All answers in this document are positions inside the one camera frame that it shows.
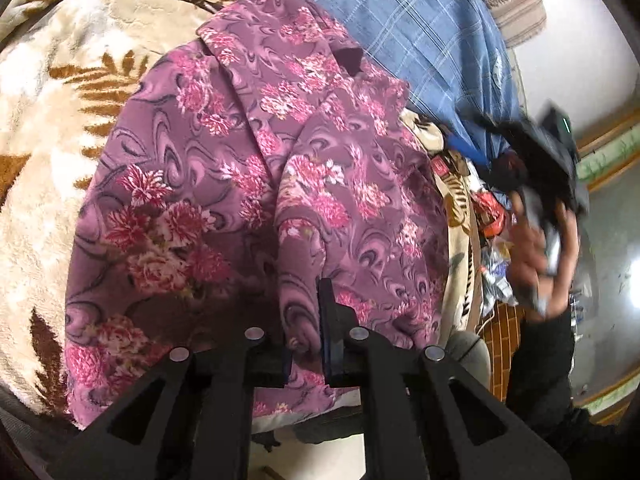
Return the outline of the black sleeved right forearm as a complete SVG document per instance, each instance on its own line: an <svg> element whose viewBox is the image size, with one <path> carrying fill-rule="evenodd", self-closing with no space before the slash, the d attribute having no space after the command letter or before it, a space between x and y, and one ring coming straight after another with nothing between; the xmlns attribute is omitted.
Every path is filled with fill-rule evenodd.
<svg viewBox="0 0 640 480"><path fill-rule="evenodd" d="M632 460L639 456L639 416L622 427L590 422L572 400L570 366L575 341L570 311L542 322L521 322L521 341L512 356L506 407L558 452L567 465L588 460Z"/></svg>

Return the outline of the person's right hand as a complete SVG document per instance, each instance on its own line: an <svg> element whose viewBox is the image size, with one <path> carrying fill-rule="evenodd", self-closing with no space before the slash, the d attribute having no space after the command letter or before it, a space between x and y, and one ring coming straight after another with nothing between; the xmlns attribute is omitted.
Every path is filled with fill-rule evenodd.
<svg viewBox="0 0 640 480"><path fill-rule="evenodd" d="M526 309L527 322L550 321L560 316L568 306L568 297L579 256L577 219L574 212L567 210L563 203L556 203L555 214L561 234L561 253L556 275L550 276L546 273L548 261L544 254L544 248L546 248L544 232L528 223L518 193L513 192L510 199L516 215L516 223L511 233L511 263L508 269L508 280L513 290L535 289L538 298L547 301L544 315L540 315L533 307L521 302L521 306Z"/></svg>

